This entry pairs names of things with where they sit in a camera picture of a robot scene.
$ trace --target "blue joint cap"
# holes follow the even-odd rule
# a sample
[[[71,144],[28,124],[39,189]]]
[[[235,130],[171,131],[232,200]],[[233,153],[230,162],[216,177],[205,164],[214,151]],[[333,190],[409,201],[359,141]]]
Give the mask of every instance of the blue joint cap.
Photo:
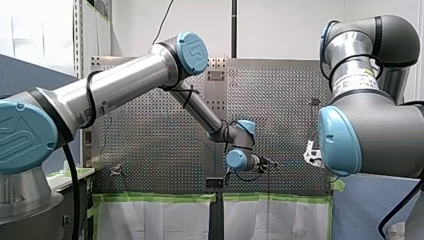
[[[40,166],[56,149],[57,139],[56,125],[42,109],[0,100],[0,173]]]
[[[255,135],[256,133],[256,123],[249,120],[238,120],[237,127],[243,130],[249,131],[250,134]]]
[[[352,124],[335,106],[319,113],[319,137],[323,161],[334,174],[345,177],[362,168],[362,152]]]
[[[233,149],[227,154],[226,162],[228,167],[236,170],[243,171],[247,167],[247,157],[243,151]]]
[[[201,74],[208,66],[208,50],[196,33],[178,34],[177,52],[184,69],[191,75]]]

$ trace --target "black wire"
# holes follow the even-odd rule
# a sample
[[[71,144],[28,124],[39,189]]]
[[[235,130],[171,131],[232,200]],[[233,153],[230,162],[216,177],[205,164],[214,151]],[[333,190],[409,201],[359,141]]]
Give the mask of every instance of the black wire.
[[[112,118],[112,116],[111,116],[110,114],[107,114],[107,115],[109,116],[109,123],[108,123],[108,125],[107,125],[107,127],[106,127],[106,130],[105,130],[105,133],[104,133],[104,135],[105,135],[104,144],[103,144],[103,146],[102,146],[102,149],[100,149],[100,162],[102,161],[103,151],[104,151],[104,149],[105,149],[105,148],[106,148],[106,146],[107,146],[107,136],[108,136],[108,132],[109,132],[109,129],[110,129],[110,127],[112,126],[112,123],[113,123],[113,118]]]
[[[422,105],[424,106],[424,101],[412,101],[412,102],[406,102],[401,104],[402,106],[408,106],[408,105]]]
[[[165,16],[163,17],[162,22],[160,24],[158,34],[156,35],[155,39],[153,40],[152,45],[155,44],[156,40],[158,40],[160,32],[162,31],[163,24],[165,23],[166,17],[168,16],[169,10],[171,9],[171,6],[172,6],[173,3],[174,3],[174,0],[171,0],[171,2],[168,5],[168,9],[166,10]]]
[[[258,174],[256,177],[254,177],[254,178],[251,178],[251,179],[245,179],[245,178],[240,177],[240,175],[238,174],[238,172],[237,172],[237,171],[234,171],[234,174],[237,176],[237,178],[238,178],[238,179],[242,180],[243,182],[254,182],[254,181],[258,180],[258,178],[260,178],[260,177],[261,177],[261,175],[262,175],[262,173],[259,173],[259,174]]]
[[[96,111],[96,102],[94,101],[93,92],[91,91],[91,79],[94,75],[99,73],[101,71],[93,71],[88,74],[87,76],[87,83],[85,85],[85,89],[87,91],[87,97],[88,101],[90,102],[91,106],[91,118],[88,120],[87,124],[85,126],[82,126],[81,129],[89,128],[93,126],[94,122],[96,121],[97,111]]]
[[[167,88],[163,88],[163,87],[159,87],[159,88],[162,89],[165,92],[188,92],[188,96],[187,96],[185,102],[183,103],[183,108],[185,108],[187,106],[187,103],[190,101],[190,98],[193,95],[193,93],[196,93],[197,95],[200,94],[199,91],[197,91],[196,89],[193,89],[193,85],[190,85],[190,89],[167,89]]]
[[[335,182],[337,182],[337,180],[339,180],[339,178],[340,178],[340,176],[337,176],[334,180],[332,180],[332,181],[328,181],[328,180],[326,180],[327,182],[329,182],[329,183],[335,183]]]
[[[329,80],[329,81],[331,81],[330,80],[330,78],[327,76],[327,74],[325,73],[325,71],[324,71],[324,66],[323,66],[323,64],[324,64],[324,58],[325,58],[325,44],[326,44],[326,42],[327,42],[327,35],[328,35],[328,31],[330,30],[330,27],[333,25],[333,24],[337,24],[337,23],[340,23],[339,21],[337,21],[337,20],[333,20],[333,21],[330,21],[328,24],[327,24],[327,26],[325,27],[325,30],[324,30],[324,33],[323,33],[323,35],[321,36],[321,38],[322,38],[322,44],[321,44],[321,51],[320,51],[320,58],[319,58],[319,67],[320,67],[320,70],[321,70],[321,74],[327,79],[327,80]]]
[[[8,98],[8,97],[11,97],[12,95],[0,95],[0,99],[5,99],[5,98]]]
[[[406,102],[402,105],[423,105],[424,106],[424,101],[412,101],[412,102]],[[384,234],[383,228],[384,226],[390,221],[391,218],[393,218],[393,216],[395,216],[409,201],[411,201],[411,199],[420,191],[420,189],[422,189],[424,187],[424,172],[421,173],[421,180],[420,182],[417,183],[417,185],[415,185],[415,187],[402,199],[402,201],[400,201],[398,203],[398,205],[396,205],[395,208],[392,209],[392,211],[390,211],[386,217],[383,218],[383,220],[381,220],[380,224],[378,225],[378,232],[380,233],[381,237],[383,237],[384,239],[386,239],[386,235]]]
[[[79,192],[79,182],[78,182],[78,173],[75,167],[74,158],[72,157],[71,149],[69,149],[69,145],[65,144],[62,147],[65,152],[66,160],[69,165],[69,170],[71,172],[72,179],[72,191],[73,191],[73,199],[74,199],[74,225],[72,227],[72,240],[79,239],[79,222],[80,222],[80,192]]]
[[[331,81],[332,81],[331,79],[333,79],[334,73],[336,72],[337,68],[339,68],[343,63],[346,63],[350,59],[356,58],[356,57],[368,57],[370,59],[374,59],[375,60],[375,63],[380,67],[380,71],[378,72],[377,77],[375,79],[379,79],[381,77],[381,75],[383,74],[384,64],[383,64],[383,61],[381,61],[381,59],[378,58],[377,56],[374,56],[374,55],[369,54],[369,53],[361,53],[361,54],[355,54],[355,55],[347,56],[347,57],[343,58],[342,60],[340,60],[331,69],[330,78],[329,78],[329,84],[330,84],[330,90],[331,91],[333,91],[333,86],[331,84]]]
[[[227,150],[228,150],[228,140],[230,139],[230,126],[228,124],[227,121],[221,119],[221,122],[225,123],[225,128],[224,128],[224,134],[223,134],[223,139],[225,142],[225,147],[224,147],[224,153],[227,154]]]
[[[380,233],[381,237],[386,239],[386,234],[384,234],[383,232],[384,226],[420,191],[423,186],[424,180],[420,180],[420,182],[415,185],[415,187],[408,193],[408,195],[406,195],[405,198],[403,198],[402,201],[400,201],[398,205],[396,205],[396,207],[393,208],[393,210],[390,211],[390,213],[387,214],[386,217],[384,217],[384,219],[378,225],[378,232]]]

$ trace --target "perforated metal panel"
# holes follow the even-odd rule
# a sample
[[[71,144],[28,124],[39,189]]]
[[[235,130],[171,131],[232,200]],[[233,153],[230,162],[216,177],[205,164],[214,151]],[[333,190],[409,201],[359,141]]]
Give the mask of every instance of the perforated metal panel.
[[[92,66],[106,70],[130,59],[93,58]],[[203,97],[204,75],[185,81]],[[97,127],[96,192],[205,192],[205,131],[169,93],[152,90],[104,116]],[[112,173],[119,166],[121,174]]]
[[[327,102],[328,85],[318,63],[229,59],[227,74],[228,119],[255,121],[254,152],[280,166],[255,182],[242,182],[233,175],[226,191],[328,194],[325,171],[306,164],[302,156],[308,138],[316,138],[317,113]],[[322,104],[311,106],[311,98],[320,99]],[[251,179],[256,174],[240,176]]]
[[[92,70],[106,70],[130,59],[93,58]],[[217,70],[218,59],[212,61],[216,66],[208,71]],[[330,194],[326,173],[304,163],[302,156],[308,138],[316,135],[318,110],[327,102],[327,81],[321,77],[318,62],[227,59],[219,71],[225,72],[225,78],[215,83],[205,75],[186,81],[202,98],[209,89],[205,100],[211,108],[215,106],[218,115],[226,113],[227,120],[254,120],[254,152],[280,163],[278,170],[255,182],[231,176],[225,191]],[[225,110],[218,111],[213,99],[224,98]],[[311,106],[311,98],[320,99],[321,105]],[[220,166],[225,170],[222,147],[211,147],[204,129],[162,90],[153,90],[106,115],[94,129],[98,132],[93,137],[96,192],[198,193],[206,191],[206,177],[223,176],[219,170]],[[218,156],[211,156],[217,150]],[[119,165],[121,174],[113,176],[111,170]]]

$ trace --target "white wall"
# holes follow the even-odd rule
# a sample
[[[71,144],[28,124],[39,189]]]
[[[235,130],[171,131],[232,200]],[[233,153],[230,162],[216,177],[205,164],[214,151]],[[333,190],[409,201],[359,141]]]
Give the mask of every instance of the white wall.
[[[318,59],[321,31],[333,19],[381,14],[406,18],[423,36],[424,0],[240,0],[238,57]],[[112,55],[145,54],[156,36],[169,0],[112,1]],[[175,1],[159,40],[182,31],[197,32],[209,55],[230,56],[231,0]],[[411,69],[406,100],[424,98],[421,61]]]
[[[0,0],[0,6],[0,54],[74,75],[72,0]]]
[[[112,1],[112,24],[119,46],[112,40],[112,54],[139,56],[152,45],[168,7],[168,0]],[[230,54],[231,1],[176,0],[158,39],[180,32],[197,32],[206,41],[209,54]]]
[[[340,0],[240,0],[238,57],[319,59],[322,29],[344,10]]]

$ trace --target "green tape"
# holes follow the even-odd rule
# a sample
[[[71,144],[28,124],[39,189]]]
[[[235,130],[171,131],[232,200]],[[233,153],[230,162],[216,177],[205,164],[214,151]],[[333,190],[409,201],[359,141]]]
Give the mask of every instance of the green tape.
[[[329,202],[328,206],[328,223],[327,223],[327,238],[328,240],[333,239],[333,199]]]
[[[312,204],[328,204],[332,201],[332,197],[303,197],[288,194],[276,194],[276,193],[224,193],[225,202],[243,202],[243,201],[260,201],[270,200],[279,202],[301,202],[301,203],[312,203]]]
[[[87,209],[87,218],[91,218],[94,214],[93,208]]]
[[[98,223],[99,223],[99,210],[100,210],[100,201],[96,201],[96,198],[94,198],[93,196],[93,228],[94,228],[94,238],[95,240],[97,240],[97,234],[98,234]]]
[[[125,192],[119,194],[94,194],[97,202],[157,202],[157,203],[209,203],[215,202],[215,194],[157,194]]]
[[[343,192],[345,187],[346,187],[346,183],[343,182],[343,180],[341,180],[341,179],[338,179],[337,181],[331,183],[331,189],[336,190],[336,191]]]

